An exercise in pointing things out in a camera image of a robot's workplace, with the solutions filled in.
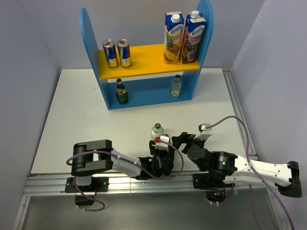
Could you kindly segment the green glass bottle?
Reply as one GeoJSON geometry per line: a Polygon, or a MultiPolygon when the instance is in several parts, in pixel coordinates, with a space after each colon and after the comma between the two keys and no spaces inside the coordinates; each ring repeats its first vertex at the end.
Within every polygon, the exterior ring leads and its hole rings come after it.
{"type": "Polygon", "coordinates": [[[116,97],[120,104],[126,104],[129,100],[127,89],[121,79],[117,79],[116,97]]]}

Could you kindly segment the energy drink can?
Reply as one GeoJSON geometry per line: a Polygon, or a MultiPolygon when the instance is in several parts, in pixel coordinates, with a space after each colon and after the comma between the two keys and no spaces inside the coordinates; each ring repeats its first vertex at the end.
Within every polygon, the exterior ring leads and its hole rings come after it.
{"type": "Polygon", "coordinates": [[[130,44],[126,39],[120,39],[117,43],[119,60],[123,68],[131,67],[130,44]]]}
{"type": "Polygon", "coordinates": [[[108,67],[116,69],[118,67],[118,59],[114,41],[107,39],[103,41],[102,45],[108,67]]]}

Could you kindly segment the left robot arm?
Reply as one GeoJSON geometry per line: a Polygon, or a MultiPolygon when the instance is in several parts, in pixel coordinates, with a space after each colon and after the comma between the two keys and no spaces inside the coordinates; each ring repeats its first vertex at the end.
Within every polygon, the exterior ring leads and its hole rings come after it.
{"type": "Polygon", "coordinates": [[[149,149],[150,157],[131,158],[115,150],[111,140],[82,142],[73,146],[73,156],[66,164],[71,166],[71,175],[76,179],[76,186],[82,191],[92,189],[94,174],[110,170],[136,180],[170,175],[177,149],[170,144],[169,138],[151,140],[149,149]]]}

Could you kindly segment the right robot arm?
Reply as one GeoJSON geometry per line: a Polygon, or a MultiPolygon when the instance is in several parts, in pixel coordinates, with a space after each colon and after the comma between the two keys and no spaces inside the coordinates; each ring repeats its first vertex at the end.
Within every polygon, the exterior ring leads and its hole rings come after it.
{"type": "Polygon", "coordinates": [[[300,198],[302,188],[299,177],[299,165],[296,161],[286,164],[273,164],[262,161],[247,160],[237,154],[225,151],[209,151],[204,143],[209,135],[181,133],[172,137],[176,148],[185,144],[183,153],[199,168],[193,175],[196,189],[213,190],[224,186],[265,185],[269,184],[283,196],[300,198]]]}

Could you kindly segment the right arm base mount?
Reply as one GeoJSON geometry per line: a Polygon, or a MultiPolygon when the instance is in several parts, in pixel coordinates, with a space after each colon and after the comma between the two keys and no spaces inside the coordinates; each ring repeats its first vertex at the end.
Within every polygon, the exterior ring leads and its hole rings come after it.
{"type": "Polygon", "coordinates": [[[195,189],[205,190],[206,198],[212,202],[223,202],[227,198],[226,188],[234,188],[234,184],[226,184],[225,177],[212,172],[192,175],[195,189]]]}

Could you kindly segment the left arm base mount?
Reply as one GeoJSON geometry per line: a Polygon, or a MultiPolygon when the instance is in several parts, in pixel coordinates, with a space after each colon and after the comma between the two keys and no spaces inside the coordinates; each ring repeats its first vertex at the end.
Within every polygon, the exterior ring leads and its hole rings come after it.
{"type": "MultiPolygon", "coordinates": [[[[90,198],[94,199],[96,198],[97,192],[107,192],[108,185],[108,177],[92,177],[89,185],[79,185],[78,188],[83,193],[94,193],[94,195],[89,196],[90,198]]],[[[67,178],[64,192],[67,194],[78,193],[78,190],[75,188],[74,177],[67,178]]],[[[83,195],[75,195],[75,204],[82,207],[92,206],[94,201],[84,197],[83,195]]]]}

